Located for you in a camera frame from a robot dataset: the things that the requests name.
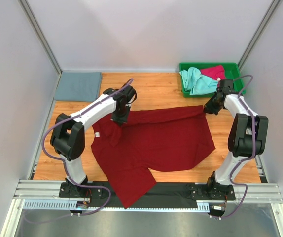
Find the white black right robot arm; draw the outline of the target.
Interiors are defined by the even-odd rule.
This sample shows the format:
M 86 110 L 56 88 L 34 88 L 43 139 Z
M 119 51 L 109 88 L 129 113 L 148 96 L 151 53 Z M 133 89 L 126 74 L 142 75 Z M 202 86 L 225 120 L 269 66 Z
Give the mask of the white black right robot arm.
M 234 80 L 223 79 L 204 112 L 217 115 L 227 109 L 233 116 L 228 137 L 228 155 L 223 164 L 212 173 L 206 183 L 206 194 L 211 199 L 223 200 L 233 194 L 237 174 L 250 160 L 264 152 L 268 130 L 268 118 L 254 112 L 245 102 L 241 91 L 234 89 Z

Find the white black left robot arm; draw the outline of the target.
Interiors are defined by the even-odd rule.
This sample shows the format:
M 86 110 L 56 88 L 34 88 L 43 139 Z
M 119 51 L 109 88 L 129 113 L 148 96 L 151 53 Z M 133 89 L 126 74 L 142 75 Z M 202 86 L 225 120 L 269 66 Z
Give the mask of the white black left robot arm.
M 61 184 L 60 198 L 88 198 L 92 186 L 84 172 L 81 155 L 85 148 L 86 131 L 103 117 L 121 127 L 128 120 L 131 104 L 137 93 L 132 86 L 125 84 L 120 89 L 109 88 L 90 105 L 70 115 L 57 116 L 50 145 L 63 162 L 66 181 Z

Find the dark red t shirt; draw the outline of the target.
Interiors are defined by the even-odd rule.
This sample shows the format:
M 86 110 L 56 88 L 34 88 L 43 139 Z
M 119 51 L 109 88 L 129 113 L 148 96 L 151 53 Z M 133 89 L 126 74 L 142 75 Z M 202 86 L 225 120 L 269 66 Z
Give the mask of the dark red t shirt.
M 121 126 L 108 115 L 93 130 L 92 153 L 124 208 L 156 184 L 152 170 L 189 170 L 215 149 L 203 106 L 131 111 Z

